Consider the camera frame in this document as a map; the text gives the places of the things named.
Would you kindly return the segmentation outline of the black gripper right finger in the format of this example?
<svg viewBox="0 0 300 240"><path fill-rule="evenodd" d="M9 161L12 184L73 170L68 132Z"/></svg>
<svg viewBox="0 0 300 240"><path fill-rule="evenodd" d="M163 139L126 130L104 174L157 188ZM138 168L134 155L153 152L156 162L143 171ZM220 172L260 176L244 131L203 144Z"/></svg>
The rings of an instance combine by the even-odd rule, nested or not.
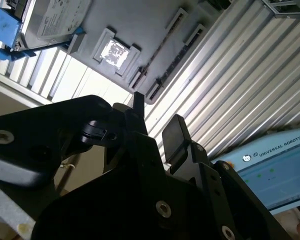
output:
<svg viewBox="0 0 300 240"><path fill-rule="evenodd" d="M189 240L289 240L291 237L223 160L211 163L206 150L191 139L176 114L162 132L169 175L182 180L183 213Z"/></svg>

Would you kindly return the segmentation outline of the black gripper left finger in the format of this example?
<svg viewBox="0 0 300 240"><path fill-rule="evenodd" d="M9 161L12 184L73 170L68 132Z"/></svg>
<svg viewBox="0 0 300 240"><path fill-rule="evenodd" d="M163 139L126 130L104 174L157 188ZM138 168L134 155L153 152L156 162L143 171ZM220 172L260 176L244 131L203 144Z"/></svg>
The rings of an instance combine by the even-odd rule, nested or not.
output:
<svg viewBox="0 0 300 240"><path fill-rule="evenodd" d="M0 116L0 181L24 188L50 183L61 163L104 147L101 176L89 184L160 186L165 181L156 141L137 108L118 109L87 95Z"/></svg>

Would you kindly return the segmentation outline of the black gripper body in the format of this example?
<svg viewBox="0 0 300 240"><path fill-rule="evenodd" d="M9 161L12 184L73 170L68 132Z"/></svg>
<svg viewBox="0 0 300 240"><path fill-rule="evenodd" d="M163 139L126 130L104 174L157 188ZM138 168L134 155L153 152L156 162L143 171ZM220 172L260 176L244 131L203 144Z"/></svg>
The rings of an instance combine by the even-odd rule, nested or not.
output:
<svg viewBox="0 0 300 240"><path fill-rule="evenodd" d="M51 203L36 221L34 240L214 240L216 227L195 186L168 176L172 214L148 206L123 172L101 176Z"/></svg>

